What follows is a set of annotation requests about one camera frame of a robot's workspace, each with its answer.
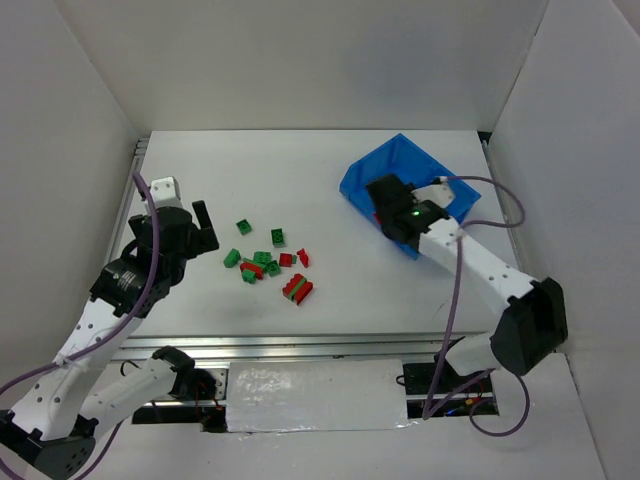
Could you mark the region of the green two-by-two lego brick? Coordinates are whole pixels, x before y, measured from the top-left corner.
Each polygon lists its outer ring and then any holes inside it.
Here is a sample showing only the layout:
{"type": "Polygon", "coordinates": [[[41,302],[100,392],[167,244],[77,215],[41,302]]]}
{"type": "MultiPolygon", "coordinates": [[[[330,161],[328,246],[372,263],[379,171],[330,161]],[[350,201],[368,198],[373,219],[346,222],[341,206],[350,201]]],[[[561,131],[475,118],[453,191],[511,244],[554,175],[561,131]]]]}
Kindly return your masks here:
{"type": "Polygon", "coordinates": [[[275,248],[282,248],[286,245],[285,233],[282,228],[272,229],[270,235],[272,245],[275,248]]]}

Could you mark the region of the green red lego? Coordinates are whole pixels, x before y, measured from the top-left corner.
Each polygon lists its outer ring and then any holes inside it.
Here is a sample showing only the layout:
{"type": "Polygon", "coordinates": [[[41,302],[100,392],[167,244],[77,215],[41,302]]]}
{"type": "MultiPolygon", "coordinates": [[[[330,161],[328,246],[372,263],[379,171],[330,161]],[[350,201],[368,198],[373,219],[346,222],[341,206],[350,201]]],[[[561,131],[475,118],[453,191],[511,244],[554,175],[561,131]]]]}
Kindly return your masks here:
{"type": "Polygon", "coordinates": [[[256,281],[262,280],[266,271],[266,267],[263,264],[249,259],[243,259],[239,268],[242,280],[248,284],[254,284],[256,281]]]}

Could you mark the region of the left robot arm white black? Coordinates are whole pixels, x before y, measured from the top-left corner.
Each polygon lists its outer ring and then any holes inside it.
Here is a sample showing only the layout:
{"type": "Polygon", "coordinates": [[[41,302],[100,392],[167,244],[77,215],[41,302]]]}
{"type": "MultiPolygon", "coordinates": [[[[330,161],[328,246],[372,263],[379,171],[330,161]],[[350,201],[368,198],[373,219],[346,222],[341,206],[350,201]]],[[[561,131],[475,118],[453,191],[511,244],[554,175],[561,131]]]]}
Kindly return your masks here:
{"type": "Polygon", "coordinates": [[[188,261],[218,249],[203,201],[162,206],[129,220],[134,238],[106,264],[55,359],[1,414],[1,443],[50,479],[85,477],[97,441],[161,396],[212,400],[217,380],[184,351],[163,346],[112,385],[93,389],[120,345],[180,283],[188,261]]]}

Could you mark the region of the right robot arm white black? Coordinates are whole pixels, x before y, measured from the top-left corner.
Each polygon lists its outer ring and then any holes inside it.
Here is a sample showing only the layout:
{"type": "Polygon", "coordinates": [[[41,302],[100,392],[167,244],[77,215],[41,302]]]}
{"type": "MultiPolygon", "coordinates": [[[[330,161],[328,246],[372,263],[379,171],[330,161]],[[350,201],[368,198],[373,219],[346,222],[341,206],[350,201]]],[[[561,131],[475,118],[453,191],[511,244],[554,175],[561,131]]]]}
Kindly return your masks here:
{"type": "Polygon", "coordinates": [[[487,369],[524,376],[567,340],[560,284],[537,280],[499,259],[447,212],[431,186],[417,189],[387,174],[366,189],[387,238],[453,273],[497,317],[487,333],[446,340],[438,362],[461,377],[487,369]]]}

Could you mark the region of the green hollow square brick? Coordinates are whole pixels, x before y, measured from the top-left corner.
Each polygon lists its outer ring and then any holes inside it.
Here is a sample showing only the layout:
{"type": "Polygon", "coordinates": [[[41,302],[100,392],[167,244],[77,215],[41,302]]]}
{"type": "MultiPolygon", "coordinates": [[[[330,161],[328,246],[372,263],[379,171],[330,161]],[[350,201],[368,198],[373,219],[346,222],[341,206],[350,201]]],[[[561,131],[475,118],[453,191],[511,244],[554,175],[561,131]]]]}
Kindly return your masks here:
{"type": "Polygon", "coordinates": [[[281,274],[281,268],[276,260],[272,260],[266,264],[266,272],[270,277],[281,274]]]}

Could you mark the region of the green curved four-stud brick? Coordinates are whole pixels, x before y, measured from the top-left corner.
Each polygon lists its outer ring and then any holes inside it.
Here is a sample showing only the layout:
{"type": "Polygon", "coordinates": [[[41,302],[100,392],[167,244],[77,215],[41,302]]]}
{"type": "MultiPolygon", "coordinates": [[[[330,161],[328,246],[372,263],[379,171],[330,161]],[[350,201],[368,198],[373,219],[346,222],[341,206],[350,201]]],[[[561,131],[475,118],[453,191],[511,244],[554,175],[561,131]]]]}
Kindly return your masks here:
{"type": "Polygon", "coordinates": [[[272,253],[269,251],[255,251],[253,255],[253,261],[259,264],[266,265],[272,261],[272,253]]]}

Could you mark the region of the green curved lego brick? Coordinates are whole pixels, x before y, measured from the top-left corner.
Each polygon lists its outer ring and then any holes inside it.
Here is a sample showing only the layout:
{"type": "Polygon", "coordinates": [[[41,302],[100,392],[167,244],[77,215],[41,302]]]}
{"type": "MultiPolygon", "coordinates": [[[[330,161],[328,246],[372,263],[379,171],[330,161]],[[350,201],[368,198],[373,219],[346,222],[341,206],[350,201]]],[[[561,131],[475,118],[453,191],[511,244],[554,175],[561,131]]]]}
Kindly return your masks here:
{"type": "Polygon", "coordinates": [[[238,249],[232,248],[223,260],[223,265],[226,268],[234,268],[242,259],[241,253],[238,249]]]}

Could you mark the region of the small red irregular lego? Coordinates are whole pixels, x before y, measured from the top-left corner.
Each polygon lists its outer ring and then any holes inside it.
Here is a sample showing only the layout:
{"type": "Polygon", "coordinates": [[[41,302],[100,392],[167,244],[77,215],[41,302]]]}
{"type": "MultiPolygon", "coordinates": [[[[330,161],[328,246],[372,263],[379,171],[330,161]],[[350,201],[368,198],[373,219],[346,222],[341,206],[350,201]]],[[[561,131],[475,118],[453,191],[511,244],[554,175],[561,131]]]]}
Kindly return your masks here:
{"type": "Polygon", "coordinates": [[[305,268],[309,267],[310,264],[310,259],[309,259],[309,255],[307,254],[305,249],[300,249],[297,251],[296,255],[298,256],[298,259],[300,260],[300,262],[302,263],[302,265],[305,268]]]}

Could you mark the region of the red square lego brick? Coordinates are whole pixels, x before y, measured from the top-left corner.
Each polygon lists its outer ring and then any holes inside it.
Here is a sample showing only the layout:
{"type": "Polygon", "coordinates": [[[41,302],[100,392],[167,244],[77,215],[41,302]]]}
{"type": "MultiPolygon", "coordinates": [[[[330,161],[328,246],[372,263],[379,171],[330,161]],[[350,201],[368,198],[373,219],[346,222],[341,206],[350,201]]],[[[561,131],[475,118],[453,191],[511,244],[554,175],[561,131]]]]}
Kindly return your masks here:
{"type": "Polygon", "coordinates": [[[290,253],[281,253],[279,256],[279,265],[281,267],[292,267],[296,263],[296,256],[290,253]]]}

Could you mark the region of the green square lego brick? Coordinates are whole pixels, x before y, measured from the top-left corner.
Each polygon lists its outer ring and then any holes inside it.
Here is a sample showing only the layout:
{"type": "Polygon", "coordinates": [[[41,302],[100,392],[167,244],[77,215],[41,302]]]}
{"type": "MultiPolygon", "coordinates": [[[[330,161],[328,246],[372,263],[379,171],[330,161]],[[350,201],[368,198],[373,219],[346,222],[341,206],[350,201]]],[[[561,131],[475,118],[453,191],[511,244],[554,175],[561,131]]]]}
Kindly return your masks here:
{"type": "Polygon", "coordinates": [[[247,219],[242,219],[236,223],[236,227],[241,235],[249,234],[253,228],[247,219]]]}

